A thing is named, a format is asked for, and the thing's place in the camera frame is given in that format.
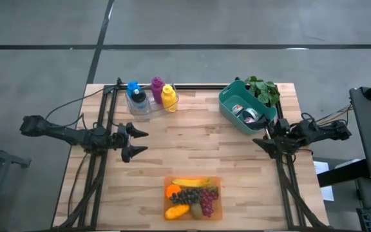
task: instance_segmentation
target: orange tray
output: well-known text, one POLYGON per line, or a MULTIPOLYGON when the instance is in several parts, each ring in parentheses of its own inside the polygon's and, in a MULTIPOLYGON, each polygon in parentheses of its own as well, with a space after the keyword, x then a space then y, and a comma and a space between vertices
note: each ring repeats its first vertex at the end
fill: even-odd
POLYGON ((165 191, 168 185, 171 184, 171 181, 173 179, 203 179, 203 178, 210 178, 210 185, 208 187, 218 187, 218 199, 213 201, 213 210, 214 212, 211 214, 211 217, 203 216, 202 219, 199 220, 221 220, 223 219, 223 210, 222 210, 222 194, 221 194, 221 180, 218 177, 166 177, 164 179, 164 191, 163 191, 163 202, 164 202, 164 212, 163 217, 167 221, 176 221, 176 220, 198 220, 193 218, 191 215, 191 212, 187 212, 184 215, 182 215, 179 218, 176 218, 174 220, 168 220, 165 218, 164 213, 171 207, 175 206, 169 198, 166 197, 165 191))

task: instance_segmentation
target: grapes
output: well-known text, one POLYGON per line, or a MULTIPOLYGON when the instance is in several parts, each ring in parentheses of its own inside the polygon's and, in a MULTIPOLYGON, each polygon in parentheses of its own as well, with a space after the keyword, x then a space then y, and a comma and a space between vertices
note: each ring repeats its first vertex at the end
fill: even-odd
POLYGON ((183 189, 169 199, 174 204, 200 204, 203 216, 210 218, 214 213, 213 201, 219 197, 218 187, 207 187, 183 189))

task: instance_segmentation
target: yellow banana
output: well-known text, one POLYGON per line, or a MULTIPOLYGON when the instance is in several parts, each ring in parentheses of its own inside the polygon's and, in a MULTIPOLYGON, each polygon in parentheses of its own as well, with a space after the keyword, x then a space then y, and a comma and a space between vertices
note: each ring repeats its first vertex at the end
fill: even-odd
POLYGON ((210 184, 210 180, 208 178, 205 179, 174 179, 171 181, 173 184, 177 184, 182 187, 191 187, 191 188, 201 188, 206 187, 210 184))

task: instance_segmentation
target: green plant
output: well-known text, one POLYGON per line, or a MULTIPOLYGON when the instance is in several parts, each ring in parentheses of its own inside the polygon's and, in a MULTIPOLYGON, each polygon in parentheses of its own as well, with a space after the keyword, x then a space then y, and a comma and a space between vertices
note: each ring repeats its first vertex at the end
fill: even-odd
POLYGON ((256 76, 251 76, 245 80, 245 83, 250 85, 249 91, 257 97, 261 103, 275 106, 280 99, 280 93, 276 85, 271 81, 264 82, 256 76))

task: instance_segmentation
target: gray floor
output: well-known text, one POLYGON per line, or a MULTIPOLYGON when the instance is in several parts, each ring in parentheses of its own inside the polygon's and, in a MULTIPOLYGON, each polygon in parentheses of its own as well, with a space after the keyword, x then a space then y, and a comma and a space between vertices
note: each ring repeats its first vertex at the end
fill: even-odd
MULTIPOLYGON (((0 44, 95 44, 106 5, 107 0, 0 0, 0 44)), ((371 1, 116 0, 105 43, 371 44, 371 1)), ((32 158, 29 169, 10 172, 0 230, 50 227, 70 147, 21 136, 19 126, 24 115, 46 115, 81 97, 93 53, 0 50, 0 148, 32 158)), ((229 82, 249 75, 294 82, 302 111, 321 117, 347 105, 350 88, 371 85, 371 50, 102 51, 94 83, 117 77, 145 82, 155 75, 175 82, 229 82)), ((72 122, 80 105, 50 120, 72 122)), ((315 157, 330 164, 364 157, 353 113, 349 129, 353 136, 347 141, 313 144, 315 157)), ((334 191, 335 203, 326 203, 330 224, 359 229, 354 184, 334 191)))

